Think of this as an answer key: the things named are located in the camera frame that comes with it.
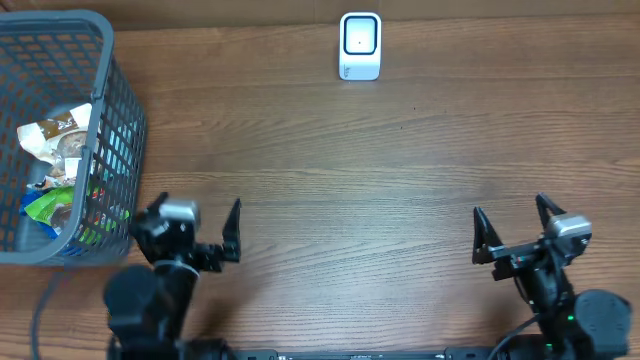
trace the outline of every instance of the wooden tabletop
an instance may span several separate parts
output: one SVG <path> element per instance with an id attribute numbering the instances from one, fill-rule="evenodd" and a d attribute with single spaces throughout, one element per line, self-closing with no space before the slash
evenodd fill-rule
<path id="1" fill-rule="evenodd" d="M 118 33 L 149 118 L 140 205 L 161 191 L 197 199 L 199 240 L 219 242 L 244 204 L 242 262 L 202 276 L 185 337 L 299 351 L 495 344 L 531 314 L 513 282 L 471 264 L 472 209 L 509 245 L 531 241 L 539 191 L 593 221 L 567 270 L 576 290 L 638 307 L 639 38 L 640 16 L 388 22 L 380 79 L 356 83 L 338 79 L 337 25 Z M 53 270 L 2 269 L 0 356 L 24 359 Z M 103 358 L 116 270 L 58 289 L 45 359 Z"/>

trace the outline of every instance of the small white box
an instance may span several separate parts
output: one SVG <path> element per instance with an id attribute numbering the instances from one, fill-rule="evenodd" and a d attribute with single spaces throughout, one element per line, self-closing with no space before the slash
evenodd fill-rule
<path id="1" fill-rule="evenodd" d="M 346 13 L 340 20 L 340 78 L 375 80 L 380 75 L 382 21 L 372 12 Z"/>

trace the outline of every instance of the plastic basket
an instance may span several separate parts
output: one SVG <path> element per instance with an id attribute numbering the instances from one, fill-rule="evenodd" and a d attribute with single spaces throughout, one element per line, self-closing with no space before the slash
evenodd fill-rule
<path id="1" fill-rule="evenodd" d="M 146 118 L 113 56 L 113 29 L 85 10 L 0 14 L 0 263 L 109 264 L 126 256 Z M 91 103 L 71 217 L 51 240 L 19 214 L 26 185 L 50 165 L 18 143 L 18 126 Z"/>

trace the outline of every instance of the black cable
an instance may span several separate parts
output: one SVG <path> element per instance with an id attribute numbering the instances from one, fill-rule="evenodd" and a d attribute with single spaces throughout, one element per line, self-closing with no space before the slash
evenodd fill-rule
<path id="1" fill-rule="evenodd" d="M 42 293 L 42 296 L 40 296 L 38 305 L 36 305 L 36 308 L 33 311 L 33 318 L 31 319 L 31 328 L 29 329 L 29 332 L 31 334 L 31 357 L 34 360 L 41 359 L 40 352 L 38 351 L 38 326 L 40 325 L 40 316 L 42 315 L 44 308 L 47 306 L 47 302 L 51 298 L 51 295 L 55 293 L 66 274 L 67 272 L 63 270 L 56 272 L 51 276 L 47 289 Z"/>
<path id="2" fill-rule="evenodd" d="M 511 332 L 509 332 L 507 334 L 507 336 L 505 336 L 499 343 L 498 345 L 496 345 L 493 350 L 491 350 L 491 352 L 489 353 L 489 356 L 487 356 L 487 360 L 493 360 L 498 353 L 500 352 L 500 350 L 502 350 L 502 348 L 507 345 L 507 343 L 509 343 L 509 341 L 511 341 L 511 339 L 513 339 L 516 335 L 518 335 L 519 333 L 522 332 L 522 330 L 526 329 L 527 327 L 531 326 L 532 324 L 536 323 L 538 320 L 540 319 L 540 314 L 536 314 L 534 317 L 532 317 L 531 319 L 523 322 L 520 326 L 518 326 L 517 328 L 511 330 Z"/>

